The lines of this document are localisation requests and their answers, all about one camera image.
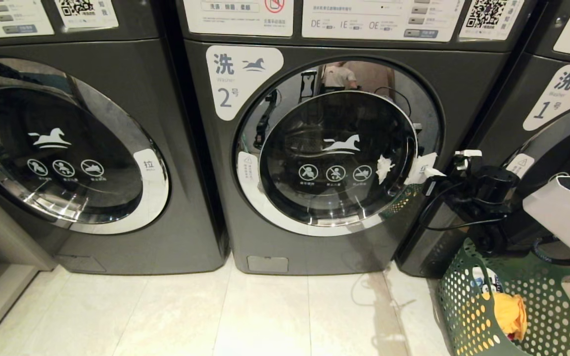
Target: perforated plastic basket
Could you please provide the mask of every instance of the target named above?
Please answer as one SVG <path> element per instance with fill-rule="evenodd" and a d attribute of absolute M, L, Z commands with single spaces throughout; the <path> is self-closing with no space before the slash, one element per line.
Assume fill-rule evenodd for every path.
<path fill-rule="evenodd" d="M 498 275 L 504 293 L 521 295 L 529 329 L 510 342 L 494 317 L 494 298 L 481 297 L 473 268 Z M 537 259 L 485 259 L 468 239 L 439 284 L 439 302 L 456 356 L 570 356 L 570 299 L 562 287 L 570 268 Z"/>

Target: white horse logo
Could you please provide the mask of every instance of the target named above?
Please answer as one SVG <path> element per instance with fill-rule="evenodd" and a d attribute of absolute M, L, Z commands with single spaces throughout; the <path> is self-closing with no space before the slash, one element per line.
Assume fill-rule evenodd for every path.
<path fill-rule="evenodd" d="M 331 146 L 327 148 L 323 148 L 323 151 L 331 151 L 327 152 L 328 155 L 334 155 L 336 153 L 346 153 L 347 155 L 355 155 L 353 152 L 349 151 L 340 151 L 340 149 L 351 149 L 352 151 L 360 151 L 359 148 L 355 147 L 356 142 L 360 142 L 360 135 L 353 135 L 349 137 L 345 142 L 335 141 L 334 139 L 324 139 L 325 142 L 333 142 Z"/>
<path fill-rule="evenodd" d="M 39 136 L 39 139 L 34 142 L 34 146 L 39 148 L 67 148 L 71 144 L 63 139 L 62 135 L 65 135 L 63 131 L 59 128 L 52 129 L 49 135 L 40 135 L 39 133 L 28 133 L 29 136 Z"/>

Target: washing machine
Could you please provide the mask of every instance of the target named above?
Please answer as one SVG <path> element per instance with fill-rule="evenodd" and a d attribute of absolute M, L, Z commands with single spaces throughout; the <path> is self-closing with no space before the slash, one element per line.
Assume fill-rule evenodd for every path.
<path fill-rule="evenodd" d="M 534 1 L 177 1 L 237 268 L 382 270 Z"/>
<path fill-rule="evenodd" d="M 480 149 L 482 164 L 505 167 L 520 183 L 512 192 L 511 216 L 497 223 L 505 239 L 500 244 L 491 238 L 475 243 L 488 254 L 527 254 L 534 241 L 550 233 L 523 211 L 522 200 L 552 178 L 570 176 L 570 0 L 550 1 L 540 8 L 531 37 L 481 119 L 465 148 Z M 470 223 L 457 215 L 457 207 L 437 206 L 424 220 L 426 227 Z M 418 226 L 398 264 L 412 275 L 441 277 L 467 232 Z M 564 246 L 555 249 L 570 254 Z"/>
<path fill-rule="evenodd" d="M 160 12 L 0 1 L 0 204 L 73 272 L 201 272 L 226 258 Z"/>

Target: front-loading washer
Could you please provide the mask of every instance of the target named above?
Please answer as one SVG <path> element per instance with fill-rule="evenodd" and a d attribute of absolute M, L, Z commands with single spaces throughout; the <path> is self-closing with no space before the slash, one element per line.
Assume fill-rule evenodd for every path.
<path fill-rule="evenodd" d="M 0 204 L 69 270 L 213 270 L 216 192 L 147 1 L 0 2 Z"/>
<path fill-rule="evenodd" d="M 570 176 L 570 0 L 546 2 L 538 10 L 528 42 L 464 146 L 480 149 L 482 164 L 521 179 L 511 192 L 510 216 L 492 224 L 502 239 L 477 235 L 484 236 L 475 241 L 483 253 L 525 255 L 539 237 L 552 236 L 524 211 L 523 200 L 556 176 Z M 457 214 L 463 205 L 434 207 L 423 225 L 437 230 L 416 226 L 398 255 L 405 273 L 441 277 L 468 236 L 466 229 L 444 230 L 471 223 Z M 564 247 L 561 253 L 570 255 Z"/>
<path fill-rule="evenodd" d="M 534 3 L 176 2 L 236 266 L 383 269 Z"/>

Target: horse logo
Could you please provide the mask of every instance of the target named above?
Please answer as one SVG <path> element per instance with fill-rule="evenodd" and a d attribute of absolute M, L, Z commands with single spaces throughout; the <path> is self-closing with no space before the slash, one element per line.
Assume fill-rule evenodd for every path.
<path fill-rule="evenodd" d="M 243 69 L 247 72 L 263 72 L 263 70 L 265 70 L 265 68 L 263 68 L 263 63 L 265 63 L 265 61 L 263 61 L 262 58 L 257 59 L 256 62 L 243 62 L 246 63 L 246 66 Z"/>
<path fill-rule="evenodd" d="M 347 155 L 355 155 L 354 152 L 342 151 L 343 149 L 350 149 L 351 151 L 360 151 L 359 148 L 355 147 L 356 142 L 360 142 L 360 135 L 353 135 L 349 137 L 345 142 L 336 141 L 334 139 L 324 139 L 325 142 L 333 142 L 331 146 L 323 148 L 323 151 L 327 152 L 328 155 L 335 155 L 337 153 L 346 153 Z"/>
<path fill-rule="evenodd" d="M 71 144 L 66 140 L 61 139 L 65 135 L 59 128 L 52 129 L 49 135 L 41 135 L 39 133 L 28 133 L 28 136 L 39 136 L 39 139 L 34 142 L 34 146 L 43 148 L 68 148 Z"/>

